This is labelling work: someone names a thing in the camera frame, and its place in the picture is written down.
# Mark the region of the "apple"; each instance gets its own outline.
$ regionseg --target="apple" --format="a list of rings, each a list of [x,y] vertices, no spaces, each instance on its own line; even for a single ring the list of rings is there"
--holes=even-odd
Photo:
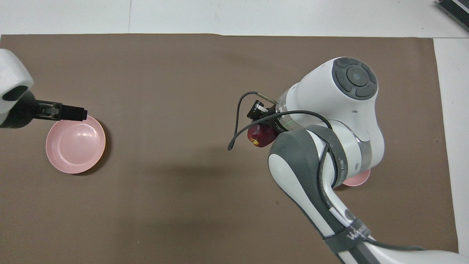
[[[279,134],[269,125],[256,124],[248,129],[248,139],[256,147],[263,148],[272,143]]]

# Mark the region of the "brown paper mat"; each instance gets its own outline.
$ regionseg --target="brown paper mat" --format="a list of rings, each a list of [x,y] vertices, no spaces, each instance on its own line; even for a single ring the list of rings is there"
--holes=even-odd
[[[375,239],[457,251],[432,39],[3,35],[36,98],[82,106],[106,129],[80,176],[45,155],[51,121],[0,130],[1,263],[339,263],[242,135],[247,91],[278,98],[323,62],[365,61],[386,151],[338,188]],[[241,124],[255,97],[242,105]]]

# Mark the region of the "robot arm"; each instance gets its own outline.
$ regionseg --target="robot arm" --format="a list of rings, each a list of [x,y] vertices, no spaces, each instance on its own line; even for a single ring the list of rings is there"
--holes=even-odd
[[[29,90],[33,79],[21,61],[9,50],[0,49],[0,128],[20,128],[32,119],[83,121],[81,107],[40,101]]]
[[[278,136],[268,158],[274,180],[343,263],[469,263],[452,252],[417,251],[422,248],[376,242],[333,192],[383,157],[384,139],[374,109],[377,94],[378,81],[365,63],[335,58],[293,85],[271,108],[261,105],[257,110],[255,104],[248,114],[256,117],[252,118],[255,122],[248,127],[276,130]],[[315,115],[294,113],[298,111]]]

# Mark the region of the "white floor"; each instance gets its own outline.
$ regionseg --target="white floor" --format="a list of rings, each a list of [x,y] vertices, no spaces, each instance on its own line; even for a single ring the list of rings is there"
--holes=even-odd
[[[1,0],[0,34],[434,38],[459,251],[469,256],[469,32],[434,0]]]

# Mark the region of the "gray band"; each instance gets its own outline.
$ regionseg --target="gray band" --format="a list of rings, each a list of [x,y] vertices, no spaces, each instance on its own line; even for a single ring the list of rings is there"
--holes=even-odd
[[[365,241],[371,231],[360,220],[356,219],[349,227],[339,233],[327,237],[324,242],[333,253],[339,253],[354,248],[359,243]]]
[[[330,153],[335,166],[335,178],[334,183],[332,184],[332,188],[341,185],[342,182],[344,182],[344,180],[347,178],[348,163],[347,156],[345,155],[344,148],[342,147],[339,138],[334,133],[334,131],[320,125],[310,125],[305,127],[305,129],[315,133],[331,148]]]
[[[270,149],[269,155],[271,154],[279,155],[288,163],[309,201],[318,210],[322,218],[334,233],[341,231],[344,226],[329,211],[330,206],[328,206],[327,201],[323,200],[318,178],[314,177],[318,174],[319,157],[310,134],[304,129],[279,134]]]

